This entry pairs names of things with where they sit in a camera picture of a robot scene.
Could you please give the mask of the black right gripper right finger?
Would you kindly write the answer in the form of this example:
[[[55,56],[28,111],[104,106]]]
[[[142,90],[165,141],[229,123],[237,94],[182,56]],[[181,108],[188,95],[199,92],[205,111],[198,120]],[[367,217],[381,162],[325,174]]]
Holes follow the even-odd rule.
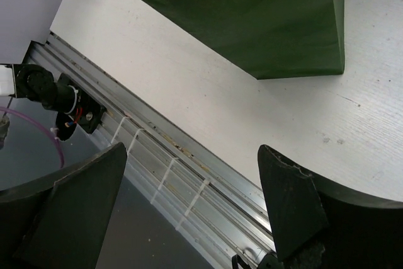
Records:
[[[401,202],[339,184],[267,145],[258,168],[273,267],[402,267]]]

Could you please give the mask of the green paper bag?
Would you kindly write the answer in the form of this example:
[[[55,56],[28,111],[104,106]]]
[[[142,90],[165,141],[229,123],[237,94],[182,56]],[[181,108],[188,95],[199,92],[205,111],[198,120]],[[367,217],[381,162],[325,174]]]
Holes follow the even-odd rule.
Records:
[[[344,0],[142,0],[256,79],[344,72]]]

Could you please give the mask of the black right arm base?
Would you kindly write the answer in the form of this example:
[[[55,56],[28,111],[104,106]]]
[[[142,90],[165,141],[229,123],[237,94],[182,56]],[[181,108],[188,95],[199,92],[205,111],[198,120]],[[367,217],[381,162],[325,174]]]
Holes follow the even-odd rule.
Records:
[[[260,251],[258,255],[254,255],[252,251],[242,251],[231,258],[231,266],[233,269],[281,269],[284,268],[283,263],[278,261],[274,251]]]

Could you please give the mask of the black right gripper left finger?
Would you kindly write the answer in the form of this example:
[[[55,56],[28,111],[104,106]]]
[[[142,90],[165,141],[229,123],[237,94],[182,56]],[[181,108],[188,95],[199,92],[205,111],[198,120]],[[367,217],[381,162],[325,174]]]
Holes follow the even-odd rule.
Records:
[[[95,268],[126,163],[117,143],[1,191],[1,268]]]

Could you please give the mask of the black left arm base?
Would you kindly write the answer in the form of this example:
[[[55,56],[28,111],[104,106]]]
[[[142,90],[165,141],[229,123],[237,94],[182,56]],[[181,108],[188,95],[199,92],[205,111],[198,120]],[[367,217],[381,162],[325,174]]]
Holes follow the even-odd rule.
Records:
[[[66,141],[72,137],[78,127],[87,134],[93,134],[101,123],[106,107],[80,88],[67,74],[62,73],[58,82],[72,86],[78,91],[78,96],[76,107],[71,113],[57,114],[55,120],[56,137],[61,141]]]

